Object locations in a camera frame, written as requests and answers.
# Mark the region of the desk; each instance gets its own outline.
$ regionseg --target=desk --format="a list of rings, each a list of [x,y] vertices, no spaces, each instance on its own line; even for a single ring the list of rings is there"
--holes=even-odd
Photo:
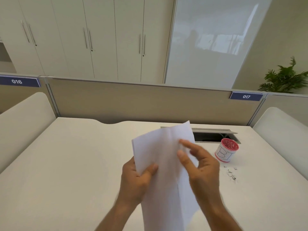
[[[117,196],[122,165],[133,156],[131,140],[172,125],[57,118],[0,174],[0,229],[94,230]],[[307,180],[251,127],[191,126],[238,132],[240,149],[221,163],[220,182],[227,208],[245,231],[307,229]],[[218,147],[200,145],[211,154]],[[143,230],[141,206],[124,230]],[[210,230],[201,211],[187,230]]]

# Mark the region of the blue sign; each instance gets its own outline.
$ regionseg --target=blue sign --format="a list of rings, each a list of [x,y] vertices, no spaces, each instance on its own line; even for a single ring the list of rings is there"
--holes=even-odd
[[[247,92],[233,91],[230,96],[230,99],[260,101],[262,97],[263,97],[262,93],[247,93]]]
[[[38,78],[0,75],[0,85],[41,87]]]

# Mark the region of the green plant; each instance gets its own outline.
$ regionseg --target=green plant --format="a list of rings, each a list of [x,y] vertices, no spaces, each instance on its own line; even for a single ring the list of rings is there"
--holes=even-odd
[[[264,79],[268,83],[259,86],[259,91],[293,93],[292,90],[306,87],[308,84],[308,71],[296,74],[293,67],[296,65],[294,57],[291,57],[291,66],[279,66],[279,72],[276,73],[270,69]]]

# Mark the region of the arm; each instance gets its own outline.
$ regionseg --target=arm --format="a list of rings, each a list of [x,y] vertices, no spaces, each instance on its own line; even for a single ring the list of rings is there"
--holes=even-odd
[[[130,215],[141,203],[151,178],[157,170],[158,165],[152,164],[142,175],[139,175],[136,172],[134,158],[125,163],[122,169],[119,196],[95,231],[122,231]]]
[[[195,167],[186,153],[177,155],[189,175],[189,183],[212,231],[242,231],[226,210],[219,192],[219,162],[205,149],[187,140],[180,143],[199,161]]]

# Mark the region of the white paper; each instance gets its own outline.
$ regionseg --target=white paper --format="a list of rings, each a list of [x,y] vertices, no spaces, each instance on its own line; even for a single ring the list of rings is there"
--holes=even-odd
[[[179,139],[195,142],[189,121],[173,127],[161,128],[132,140],[138,173],[152,163],[159,165],[141,206],[144,231],[185,231],[199,205],[191,190],[188,174],[177,158],[177,151],[185,151],[197,166],[198,161]]]

